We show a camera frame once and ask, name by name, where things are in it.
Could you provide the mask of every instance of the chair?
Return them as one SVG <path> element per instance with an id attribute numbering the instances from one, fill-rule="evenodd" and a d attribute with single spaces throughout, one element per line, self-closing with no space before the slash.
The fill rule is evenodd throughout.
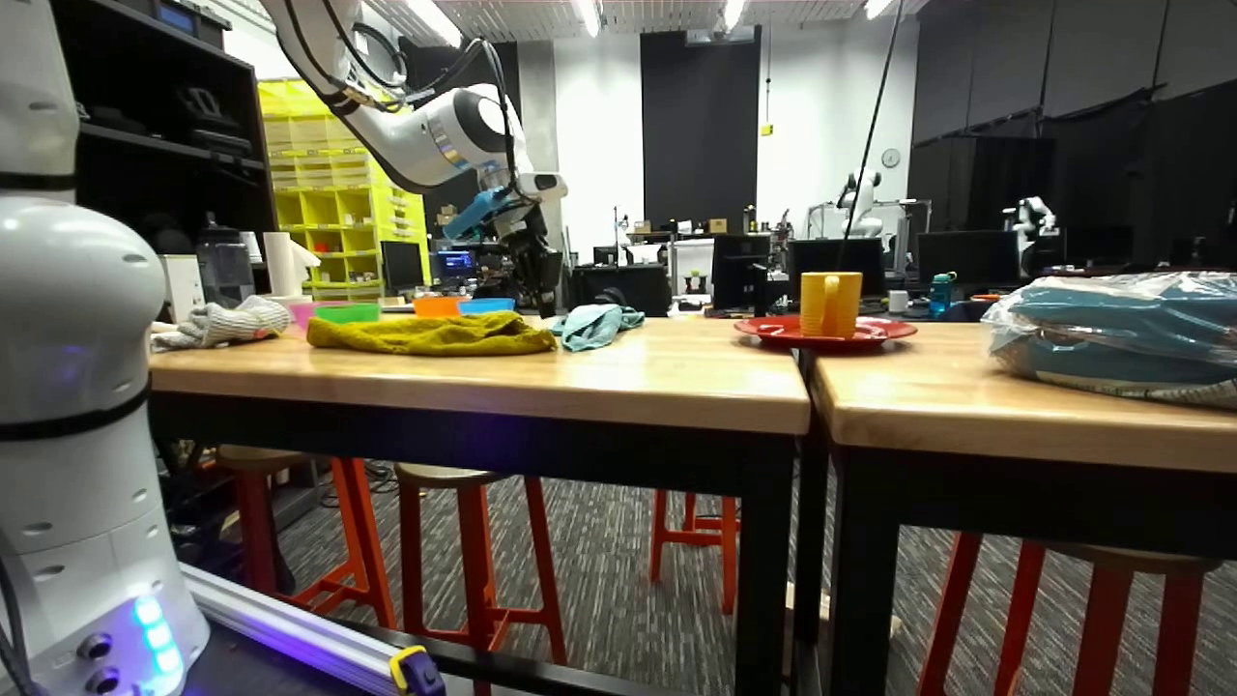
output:
<path id="1" fill-rule="evenodd" d="M 490 519 L 488 519 L 488 482 L 501 474 L 471 470 L 471 469 L 427 469 L 427 465 L 398 465 L 398 531 L 403 531 L 403 613 L 409 635 L 463 643 L 471 651 L 498 651 L 512 622 L 545 625 L 551 662 L 568 662 L 568 643 L 557 605 L 557 575 L 545 522 L 545 491 L 539 478 L 525 474 L 530 524 L 534 524 L 534 558 L 539 605 L 498 605 L 494 586 L 494 550 L 490 550 Z M 460 501 L 460 553 L 463 553 L 463 602 L 469 625 L 439 629 L 425 625 L 425 586 L 421 586 L 421 491 L 457 491 Z"/>
<path id="2" fill-rule="evenodd" d="M 921 696 L 941 696 L 941 679 L 952 667 L 952 654 L 960 643 L 960 622 L 965 605 L 965 586 L 972 575 L 983 533 L 960 533 L 948 584 L 940 593 L 934 635 L 929 647 L 929 662 L 921 671 Z M 1163 613 L 1161 613 L 1161 647 L 1157 647 L 1157 696 L 1186 696 L 1195 671 L 1195 638 L 1199 638 L 1199 602 L 1203 575 L 1212 559 L 1172 558 L 1172 553 L 1136 553 L 1136 550 L 1106 550 L 1106 544 L 1052 544 L 1056 553 L 1090 559 L 1090 598 L 1083 620 L 1083 647 L 1074 665 L 1077 696 L 1109 696 L 1124 602 L 1132 571 L 1163 575 Z M 1020 657 L 1033 629 L 1039 571 L 1047 544 L 1025 540 L 1015 558 L 1003 647 L 998 665 L 998 696 L 1015 691 Z"/>
<path id="3" fill-rule="evenodd" d="M 266 595 L 279 595 L 279 533 L 269 519 L 269 474 L 301 465 L 310 465 L 310 457 L 286 447 L 220 447 L 220 469 L 233 470 L 238 511 L 243 581 Z M 331 491 L 341 497 L 342 559 L 286 598 L 319 613 L 337 612 L 342 598 L 356 598 L 376 612 L 380 625 L 393 625 L 372 482 L 359 457 L 331 461 Z"/>
<path id="4" fill-rule="evenodd" d="M 733 613 L 737 598 L 737 497 L 721 497 L 717 519 L 694 514 L 694 493 L 684 493 L 684 522 L 667 524 L 667 491 L 658 491 L 653 497 L 653 558 L 650 558 L 650 581 L 662 584 L 662 550 L 666 544 L 717 544 L 721 550 L 721 613 Z"/>

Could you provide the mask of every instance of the green cloth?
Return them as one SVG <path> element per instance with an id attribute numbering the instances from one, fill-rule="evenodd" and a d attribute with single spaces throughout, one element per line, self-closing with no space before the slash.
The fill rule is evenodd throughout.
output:
<path id="1" fill-rule="evenodd" d="M 518 314 L 403 317 L 329 324 L 310 319 L 313 348 L 393 352 L 393 357 L 525 357 L 551 352 L 551 333 Z"/>

